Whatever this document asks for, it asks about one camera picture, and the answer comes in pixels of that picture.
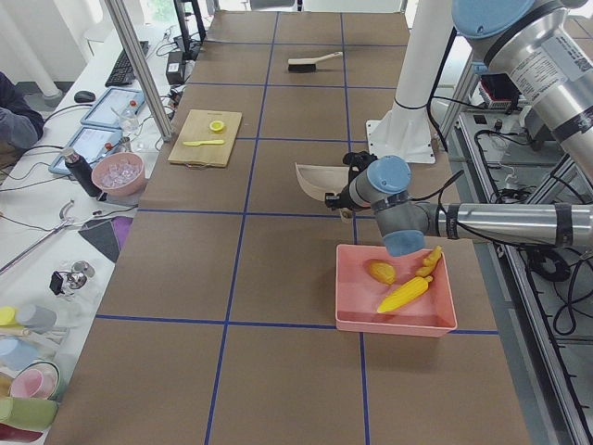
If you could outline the black keyboard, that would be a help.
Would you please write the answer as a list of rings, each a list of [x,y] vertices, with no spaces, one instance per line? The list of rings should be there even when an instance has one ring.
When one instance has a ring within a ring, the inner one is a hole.
[[[128,86],[133,84],[136,77],[132,63],[124,49],[120,51],[115,64],[107,76],[105,87]]]

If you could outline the beige plastic dustpan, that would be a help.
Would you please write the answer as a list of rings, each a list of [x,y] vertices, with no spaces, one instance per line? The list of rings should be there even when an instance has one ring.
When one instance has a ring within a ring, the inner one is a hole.
[[[309,197],[325,204],[325,195],[337,195],[347,184],[348,167],[295,164],[296,179]]]

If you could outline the aluminium frame post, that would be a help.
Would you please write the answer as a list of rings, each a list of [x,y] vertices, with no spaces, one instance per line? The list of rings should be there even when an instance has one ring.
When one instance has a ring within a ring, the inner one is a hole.
[[[161,139],[164,143],[167,143],[173,136],[170,120],[163,108],[158,89],[145,60],[144,53],[141,49],[129,13],[124,2],[121,0],[106,0],[105,4],[107,12],[111,17],[115,30],[120,38],[122,48],[131,61],[135,76],[145,95],[145,102],[147,103],[158,127]]]

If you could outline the black computer mouse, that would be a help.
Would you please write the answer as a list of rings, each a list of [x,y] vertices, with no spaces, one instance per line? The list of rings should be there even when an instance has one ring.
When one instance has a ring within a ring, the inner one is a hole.
[[[73,100],[77,104],[92,103],[95,102],[96,95],[91,91],[81,90],[74,94]]]

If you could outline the wooden cutting board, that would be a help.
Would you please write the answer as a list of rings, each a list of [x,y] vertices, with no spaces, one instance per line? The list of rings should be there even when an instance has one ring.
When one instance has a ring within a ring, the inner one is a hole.
[[[225,168],[231,157],[235,138],[242,121],[242,113],[192,109],[180,130],[169,157],[170,164]],[[220,120],[226,124],[222,132],[212,132],[208,125]],[[183,141],[223,139],[223,146],[184,146]]]

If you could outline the brown toy potato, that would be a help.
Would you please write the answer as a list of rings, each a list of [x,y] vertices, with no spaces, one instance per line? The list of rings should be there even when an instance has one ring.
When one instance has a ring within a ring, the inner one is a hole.
[[[393,285],[397,280],[396,269],[385,261],[370,261],[367,271],[374,280],[384,285]]]

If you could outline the pink bowl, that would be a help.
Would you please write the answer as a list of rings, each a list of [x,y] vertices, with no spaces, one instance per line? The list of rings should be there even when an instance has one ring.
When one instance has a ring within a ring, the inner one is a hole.
[[[99,189],[109,195],[131,196],[145,187],[145,164],[134,153],[116,153],[96,164],[92,180]]]

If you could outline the blue teach pendant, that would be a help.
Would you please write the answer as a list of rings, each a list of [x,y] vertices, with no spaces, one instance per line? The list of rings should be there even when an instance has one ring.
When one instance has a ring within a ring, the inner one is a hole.
[[[136,104],[134,113],[137,114],[139,108],[145,102],[144,93],[137,89],[108,87],[81,118],[80,124],[83,126],[118,128],[120,114],[132,101]]]
[[[97,126],[82,126],[66,143],[79,155],[83,156],[90,165],[107,153],[106,144],[115,146],[122,137],[122,130]]]

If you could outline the yellow toy lemon slices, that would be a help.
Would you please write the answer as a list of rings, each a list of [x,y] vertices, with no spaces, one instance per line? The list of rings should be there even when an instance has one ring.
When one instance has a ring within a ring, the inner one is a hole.
[[[215,120],[215,121],[211,121],[209,123],[208,127],[212,132],[219,133],[225,129],[226,124],[224,121]]]

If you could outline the yellow plastic toy knife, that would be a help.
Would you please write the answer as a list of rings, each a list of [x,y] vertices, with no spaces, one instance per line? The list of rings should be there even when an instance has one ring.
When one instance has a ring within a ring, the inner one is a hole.
[[[223,146],[224,144],[225,140],[223,139],[183,141],[184,146]]]

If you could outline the black water bottle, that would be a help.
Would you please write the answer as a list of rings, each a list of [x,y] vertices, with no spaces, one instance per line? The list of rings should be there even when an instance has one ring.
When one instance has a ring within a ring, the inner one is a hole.
[[[61,153],[66,168],[75,177],[79,185],[86,192],[89,197],[99,197],[102,191],[97,187],[92,180],[92,172],[88,161],[75,151],[71,146],[67,146]]]

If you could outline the tan toy ginger root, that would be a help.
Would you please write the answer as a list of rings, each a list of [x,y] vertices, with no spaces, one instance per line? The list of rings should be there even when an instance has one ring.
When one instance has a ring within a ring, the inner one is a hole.
[[[428,255],[423,258],[422,266],[416,271],[415,275],[422,278],[431,275],[441,258],[442,247],[436,246]]]

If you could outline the pastel cup set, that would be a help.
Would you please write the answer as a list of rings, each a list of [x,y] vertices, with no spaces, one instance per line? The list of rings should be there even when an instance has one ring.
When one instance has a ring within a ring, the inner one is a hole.
[[[17,308],[1,308],[1,440],[32,443],[52,425],[61,374],[40,359],[37,334],[18,322]]]

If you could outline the beige hand brush black bristles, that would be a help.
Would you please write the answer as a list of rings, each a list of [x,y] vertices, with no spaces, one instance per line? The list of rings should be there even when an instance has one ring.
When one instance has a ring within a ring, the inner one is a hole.
[[[342,56],[342,52],[333,52],[320,57],[289,58],[287,61],[288,71],[293,73],[315,72],[320,63],[331,59],[341,58]]]

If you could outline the right blue teach pendant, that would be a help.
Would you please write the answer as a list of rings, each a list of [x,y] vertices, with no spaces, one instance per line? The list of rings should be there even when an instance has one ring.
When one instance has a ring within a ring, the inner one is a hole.
[[[136,104],[134,113],[137,114],[139,108],[145,102],[144,93],[137,89],[108,87],[81,118],[80,124],[83,126],[118,128],[120,114],[132,101]]]

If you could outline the left blue teach pendant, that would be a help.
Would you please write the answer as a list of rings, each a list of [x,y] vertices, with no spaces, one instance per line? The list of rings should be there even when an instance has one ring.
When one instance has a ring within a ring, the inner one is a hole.
[[[106,144],[115,146],[122,137],[122,130],[97,126],[82,126],[66,143],[79,155],[83,156],[90,165],[107,153]]]

